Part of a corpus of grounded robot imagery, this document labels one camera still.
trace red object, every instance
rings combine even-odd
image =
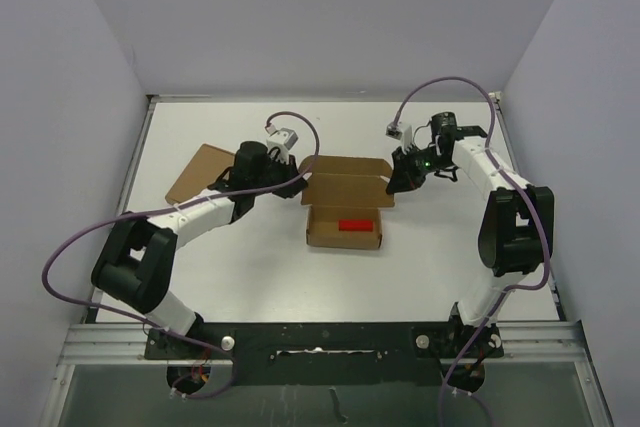
[[[338,229],[347,232],[373,232],[373,220],[339,220]]]

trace white table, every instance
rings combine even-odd
[[[307,116],[320,134],[321,153],[382,157],[391,162],[397,142],[385,137],[397,103],[211,103],[161,102],[155,107],[135,175],[128,210],[166,206],[164,196],[202,143],[235,152],[244,140],[264,141],[267,115],[293,110]],[[459,125],[488,128],[483,103],[414,103],[402,120],[414,128],[441,111],[456,113]],[[313,137],[296,119],[298,160],[313,151]],[[416,140],[426,145],[429,129]],[[496,128],[493,146],[509,159]],[[430,176],[417,192],[398,194],[383,210],[379,251],[312,248],[305,243],[307,207],[300,199],[273,195],[234,225],[215,229],[176,256],[171,290],[210,322],[444,321],[477,269],[484,269],[476,239],[485,202],[460,175],[458,183]],[[537,283],[532,274],[524,282]],[[103,302],[127,309],[104,295]],[[548,288],[516,292],[499,320],[558,320]],[[122,322],[100,311],[98,322]]]

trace wall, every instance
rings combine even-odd
[[[359,100],[502,88],[552,1],[96,0],[147,93]]]
[[[555,0],[505,89],[525,173],[557,196],[554,268],[616,426],[638,425],[640,0]]]
[[[49,253],[113,213],[146,99],[93,0],[0,0],[0,424],[36,425],[70,322]],[[100,236],[53,281],[87,295]]]

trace black mounting plate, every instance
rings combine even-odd
[[[467,329],[450,322],[383,323],[203,323],[198,338],[220,345],[234,339],[230,352],[237,361],[234,385],[373,385],[382,382],[442,383],[441,358],[453,358]],[[485,329],[465,355],[477,358],[489,350],[496,327]],[[429,338],[418,347],[418,336]],[[168,337],[149,333],[145,358],[184,360],[201,358],[203,350]],[[498,349],[492,357],[502,357]],[[213,353],[211,359],[225,359]]]

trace gray floor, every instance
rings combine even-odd
[[[222,382],[228,369],[214,372]],[[62,427],[339,426],[328,387],[236,387],[213,401],[169,399],[160,366],[78,366]],[[592,425],[573,364],[491,364],[480,396],[496,424],[518,427]],[[435,426],[438,389],[409,384],[338,387],[348,426]],[[446,425],[489,426],[467,398],[449,398]]]

